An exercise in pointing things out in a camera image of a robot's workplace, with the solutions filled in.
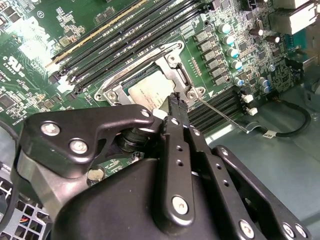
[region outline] wire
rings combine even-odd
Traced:
[[[19,191],[15,186],[13,186],[11,190],[10,202],[0,222],[0,233],[2,233],[6,229],[8,223],[10,222],[11,217],[14,214],[14,211],[16,209],[16,204],[18,200],[19,200]]]
[[[287,102],[285,100],[280,100],[278,98],[273,98],[273,100],[276,103],[284,104],[288,108],[296,110],[296,111],[298,111],[298,112],[300,112],[300,113],[302,113],[304,115],[304,123],[302,124],[301,127],[299,127],[297,130],[290,131],[290,132],[276,132],[275,133],[276,137],[278,137],[278,138],[293,137],[293,136],[296,136],[296,135],[300,134],[301,132],[303,132],[304,130],[306,130],[309,127],[309,125],[311,123],[311,116],[310,116],[310,113],[306,109],[304,109],[303,107],[300,107],[300,106],[298,106],[298,105],[296,105],[294,103]],[[267,133],[269,131],[266,127],[258,127],[257,129],[262,134],[265,134],[265,133]]]

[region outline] green circuit board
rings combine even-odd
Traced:
[[[53,83],[49,80],[53,73],[68,65],[74,56],[92,48],[95,42],[91,41],[85,46],[77,48],[59,64],[46,67],[56,55],[62,54],[64,50],[70,49],[90,33],[108,24],[116,16],[123,14],[125,10],[131,9],[130,7],[135,6],[136,2],[139,1],[0,0],[0,6],[4,6],[0,7],[0,23],[2,23],[0,24],[0,119],[19,132],[23,120],[35,113],[109,106],[107,101],[97,101],[94,97],[108,76],[135,61],[138,56],[148,50],[176,41],[182,41],[185,45],[180,55],[182,63],[194,85],[205,88],[205,94],[202,97],[205,101],[231,88],[237,76],[243,78],[245,84],[255,93],[257,100],[263,99],[265,96],[255,81],[260,76],[268,79],[271,87],[280,92],[295,84],[290,69],[286,67],[285,63],[287,55],[285,36],[279,35],[281,37],[280,43],[270,43],[265,40],[265,37],[250,35],[250,29],[257,28],[257,21],[262,23],[265,36],[274,34],[270,31],[268,21],[268,15],[274,11],[272,3],[260,3],[257,10],[247,12],[242,10],[239,0],[221,1],[224,4],[219,8],[207,11],[199,10],[201,4],[208,2],[207,0],[166,1],[167,4],[161,11],[153,12],[148,16],[148,19],[144,20],[145,25],[140,26],[138,30],[132,30],[134,32],[132,34],[136,35],[135,39],[145,32],[144,28],[147,28],[148,23],[160,21],[161,16],[175,14],[173,20],[167,17],[162,22],[160,21],[159,23],[163,23],[163,25],[159,29],[155,28],[153,34],[157,34],[163,28],[170,27],[174,21],[179,21],[179,14],[185,13],[186,16],[191,16],[194,10],[198,10],[198,13],[186,21],[181,21],[180,25],[172,27],[170,31],[166,31],[144,48],[142,46],[136,54],[131,54],[128,59],[91,79],[86,84],[83,83],[87,76],[84,80],[79,79],[78,82],[70,84],[71,86],[68,86],[70,89],[61,90],[59,88],[62,85],[60,81]],[[122,18],[124,24],[162,3],[164,1],[145,1],[138,8],[124,15],[126,17]],[[218,32],[219,25],[223,23],[231,25],[229,35],[233,36],[235,41],[228,48],[233,47],[238,50],[237,61],[243,64],[239,70],[230,67],[235,59],[226,55],[227,46],[222,43],[223,34]],[[111,30],[114,31],[116,28],[118,28],[117,23],[106,28],[110,31],[104,36],[101,35],[100,38],[108,37]],[[204,53],[200,50],[200,43],[196,41],[195,36],[203,31],[207,31],[212,46],[216,46],[215,55],[221,55],[219,66],[225,77],[225,81],[222,83],[217,84],[210,74],[208,62],[204,60]],[[128,51],[132,45],[128,42],[126,44],[124,50]],[[85,68],[100,54],[103,53],[92,54],[81,60],[79,64],[75,64],[72,74],[74,71],[79,72]],[[88,70],[88,79],[101,68],[112,63],[116,59],[114,55],[99,61],[92,69]],[[82,91],[70,100],[68,96],[72,93],[75,85],[77,87],[77,84],[81,86],[83,84]],[[191,110],[198,106],[199,104],[192,106]]]

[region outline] screw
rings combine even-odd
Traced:
[[[268,67],[268,70],[269,70],[270,72],[274,72],[274,71],[276,70],[276,66],[273,65],[273,64],[271,64],[271,65]]]
[[[41,131],[48,136],[57,136],[60,128],[54,123],[45,123],[41,126]]]
[[[291,238],[294,238],[294,237],[295,237],[294,231],[292,231],[291,227],[290,227],[287,223],[284,223],[282,226],[283,226],[283,229],[285,230],[285,232],[286,232]]]
[[[300,225],[295,225],[296,230],[304,237],[305,239],[308,238],[307,233]]]
[[[174,210],[180,214],[180,215],[185,215],[188,212],[188,204],[187,202],[179,196],[175,196],[172,198],[172,205]]]
[[[70,143],[70,149],[76,154],[84,154],[88,150],[88,146],[84,141],[74,140]]]
[[[200,132],[197,129],[194,128],[193,132],[194,132],[195,135],[200,136]]]
[[[142,113],[143,116],[145,116],[145,117],[147,117],[147,118],[150,117],[150,114],[149,114],[149,113],[147,112],[147,110],[145,110],[145,109],[142,109],[142,110],[141,110],[141,113]]]
[[[319,114],[317,112],[311,113],[311,118],[316,122],[319,120]]]
[[[171,119],[171,122],[173,122],[175,125],[179,125],[178,120],[177,120],[177,119],[175,119],[175,118],[172,118],[172,119]]]
[[[249,239],[253,239],[255,237],[255,232],[249,223],[247,223],[244,220],[241,220],[239,222],[239,225],[244,235],[246,235]]]
[[[195,94],[193,92],[188,92],[187,97],[188,99],[192,100],[195,98]]]
[[[116,100],[116,98],[117,98],[117,95],[114,92],[108,93],[107,96],[108,96],[108,99],[110,99],[110,100]]]
[[[228,156],[229,153],[227,152],[227,150],[225,150],[223,147],[220,148],[221,152],[223,153],[223,155]]]

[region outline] black cable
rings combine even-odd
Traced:
[[[274,98],[274,100],[275,100],[276,103],[284,104],[288,108],[296,110],[296,111],[298,111],[298,112],[300,112],[300,113],[302,113],[304,115],[304,123],[302,124],[301,127],[299,127],[297,130],[290,131],[290,132],[277,132],[275,134],[276,137],[278,137],[278,138],[293,137],[293,136],[296,136],[296,135],[300,134],[301,132],[303,132],[304,130],[306,130],[309,127],[309,125],[311,123],[311,116],[310,116],[310,113],[306,109],[304,109],[303,107],[300,107],[300,106],[298,106],[298,105],[296,105],[294,103],[287,102],[285,100],[280,100],[280,99],[277,99],[277,98]],[[257,129],[262,134],[266,134],[269,131],[266,127],[258,127]]]
[[[14,211],[16,209],[16,204],[18,202],[18,199],[19,199],[19,191],[18,189],[16,189],[16,187],[13,186],[11,189],[9,205],[6,208],[6,211],[0,222],[0,233],[2,233],[6,229],[8,223],[10,222],[12,215],[14,214]]]
[[[19,136],[16,131],[2,120],[0,120],[0,128],[3,128],[12,137],[15,142],[15,146],[17,147]]]

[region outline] white label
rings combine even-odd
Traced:
[[[276,131],[270,131],[268,130],[263,136],[267,139],[273,139],[276,136]]]

